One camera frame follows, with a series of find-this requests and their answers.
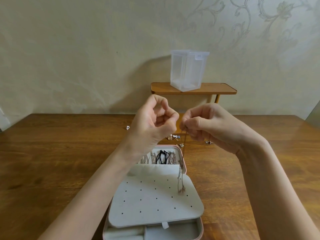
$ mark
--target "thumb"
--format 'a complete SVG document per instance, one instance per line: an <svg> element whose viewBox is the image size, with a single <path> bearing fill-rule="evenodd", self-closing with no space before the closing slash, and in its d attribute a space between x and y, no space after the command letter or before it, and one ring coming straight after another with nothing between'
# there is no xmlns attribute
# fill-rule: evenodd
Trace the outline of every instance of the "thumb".
<svg viewBox="0 0 320 240"><path fill-rule="evenodd" d="M156 127L156 133L160 137L160 140L169 136L170 134L174 133L177 130L177 126L175 123L174 118L168 119L165 124Z"/></svg>
<svg viewBox="0 0 320 240"><path fill-rule="evenodd" d="M193 130L197 130L197 131L207 131L207 132L209 132L213 128L212 120L208 120L208 119L205 119L205 118L202 118L202 117L199 117L199 116L191 118L191 119L187 119L184 122L184 125L188 129L193 129Z"/></svg>

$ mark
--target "jewelry box lid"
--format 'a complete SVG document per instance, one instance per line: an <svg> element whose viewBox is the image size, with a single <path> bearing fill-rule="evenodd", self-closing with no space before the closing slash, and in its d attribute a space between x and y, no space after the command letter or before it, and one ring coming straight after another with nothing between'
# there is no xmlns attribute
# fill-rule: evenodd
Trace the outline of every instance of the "jewelry box lid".
<svg viewBox="0 0 320 240"><path fill-rule="evenodd" d="M185 186L184 193L178 193ZM110 205L108 220L116 228L166 223L199 218L202 201L191 181L183 174L127 176Z"/></svg>

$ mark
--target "patterned wallpaper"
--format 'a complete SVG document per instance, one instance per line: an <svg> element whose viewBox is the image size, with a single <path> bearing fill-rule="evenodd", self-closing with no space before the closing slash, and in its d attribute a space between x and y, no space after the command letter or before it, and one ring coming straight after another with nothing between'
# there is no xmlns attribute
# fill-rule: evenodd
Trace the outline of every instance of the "patterned wallpaper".
<svg viewBox="0 0 320 240"><path fill-rule="evenodd" d="M320 99L320 0L1 0L0 107L134 113L170 80L170 50L209 51L234 114L305 119ZM168 96L179 111L206 100Z"/></svg>

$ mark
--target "hand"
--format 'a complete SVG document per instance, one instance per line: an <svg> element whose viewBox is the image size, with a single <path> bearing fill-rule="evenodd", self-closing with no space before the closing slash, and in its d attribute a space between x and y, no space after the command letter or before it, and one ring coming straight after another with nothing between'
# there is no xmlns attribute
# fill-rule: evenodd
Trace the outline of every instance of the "hand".
<svg viewBox="0 0 320 240"><path fill-rule="evenodd" d="M151 95L134 117L126 138L121 142L136 163L159 141L177 130L179 114L169 107L166 98Z"/></svg>
<svg viewBox="0 0 320 240"><path fill-rule="evenodd" d="M216 103L187 110L180 128L196 141L208 139L233 154L242 146L263 140L261 135Z"/></svg>

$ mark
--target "right hand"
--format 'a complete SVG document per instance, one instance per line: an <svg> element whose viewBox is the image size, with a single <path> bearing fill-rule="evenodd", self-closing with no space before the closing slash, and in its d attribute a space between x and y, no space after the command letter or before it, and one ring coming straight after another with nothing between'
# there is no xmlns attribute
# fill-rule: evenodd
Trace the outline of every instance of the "right hand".
<svg viewBox="0 0 320 240"><path fill-rule="evenodd" d="M264 138L216 103L204 104L186 111L180 129L196 141L210 140L236 154L242 147Z"/></svg>

